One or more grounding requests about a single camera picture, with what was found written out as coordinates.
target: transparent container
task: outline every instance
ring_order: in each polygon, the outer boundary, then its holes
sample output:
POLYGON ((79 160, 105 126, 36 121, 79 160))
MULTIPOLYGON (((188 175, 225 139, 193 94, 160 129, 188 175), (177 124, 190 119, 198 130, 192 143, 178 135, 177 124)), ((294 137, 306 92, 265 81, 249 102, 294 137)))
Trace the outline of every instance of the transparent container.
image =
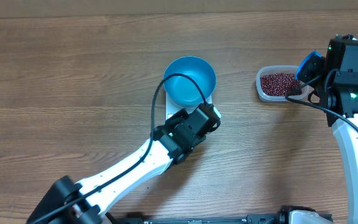
MULTIPOLYGON (((275 73, 296 73, 298 70, 298 66, 296 65, 273 65, 267 66, 259 70, 258 74, 256 75, 256 89, 258 91, 258 95, 260 100, 263 102, 287 102, 285 96, 269 96, 266 95, 262 91, 262 86, 260 85, 260 78, 264 75, 271 75, 275 73)), ((302 89, 302 94, 297 96, 290 96, 292 99, 301 100, 307 96, 309 93, 309 86, 306 86, 302 89)))

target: red bean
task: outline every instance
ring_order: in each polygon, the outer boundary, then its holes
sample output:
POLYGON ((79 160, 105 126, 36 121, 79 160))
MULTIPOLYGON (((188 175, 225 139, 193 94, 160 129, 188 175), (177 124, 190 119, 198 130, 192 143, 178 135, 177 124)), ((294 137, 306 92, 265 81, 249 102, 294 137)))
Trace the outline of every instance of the red bean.
POLYGON ((285 96, 287 93, 299 88, 301 82, 295 80, 294 73, 276 73, 260 77, 262 91, 269 96, 285 96))

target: wood grain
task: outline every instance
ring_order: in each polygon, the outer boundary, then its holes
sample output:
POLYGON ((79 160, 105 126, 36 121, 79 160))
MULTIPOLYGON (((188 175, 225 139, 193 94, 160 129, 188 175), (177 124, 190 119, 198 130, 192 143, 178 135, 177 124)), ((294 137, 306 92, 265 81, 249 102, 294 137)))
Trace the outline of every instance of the wood grain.
POLYGON ((358 9, 358 0, 0 0, 0 18, 358 9))
POLYGON ((23 223, 61 176, 77 181, 136 150, 158 81, 184 55, 214 67, 222 125, 112 213, 235 217, 295 204, 344 223, 346 184, 325 115, 260 102, 255 76, 324 53, 348 32, 358 38, 358 11, 0 20, 0 223, 23 223))

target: blue cup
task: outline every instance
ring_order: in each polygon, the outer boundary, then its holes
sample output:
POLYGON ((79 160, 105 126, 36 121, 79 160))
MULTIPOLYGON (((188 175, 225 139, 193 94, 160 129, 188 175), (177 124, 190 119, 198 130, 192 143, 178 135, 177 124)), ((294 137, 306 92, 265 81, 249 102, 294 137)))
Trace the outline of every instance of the blue cup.
MULTIPOLYGON (((182 73, 192 78, 205 98, 211 96, 215 90, 215 71, 202 58, 186 56, 174 60, 165 70, 164 78, 174 73, 182 73)), ((198 106, 203 101, 197 87, 185 77, 170 78, 164 83, 164 89, 174 103, 184 108, 198 106)))

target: container of red beans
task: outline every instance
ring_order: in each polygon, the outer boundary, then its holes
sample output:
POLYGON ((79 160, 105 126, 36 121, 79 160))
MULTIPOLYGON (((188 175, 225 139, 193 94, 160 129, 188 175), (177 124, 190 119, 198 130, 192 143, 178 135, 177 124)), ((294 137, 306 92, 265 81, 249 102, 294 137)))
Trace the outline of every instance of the container of red beans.
MULTIPOLYGON (((295 80, 296 65, 274 65, 264 67, 256 75, 256 89, 260 100, 264 102, 286 102, 285 95, 297 89, 303 83, 295 80)), ((309 86, 304 87, 291 98, 301 100, 309 92, 309 86)))

